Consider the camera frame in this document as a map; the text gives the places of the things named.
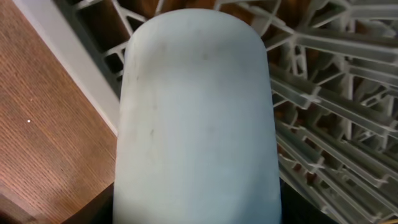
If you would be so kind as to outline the blue cup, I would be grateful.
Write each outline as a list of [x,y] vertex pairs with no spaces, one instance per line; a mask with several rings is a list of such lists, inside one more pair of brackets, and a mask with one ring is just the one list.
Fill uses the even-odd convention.
[[209,9],[156,16],[128,42],[115,223],[280,223],[266,48]]

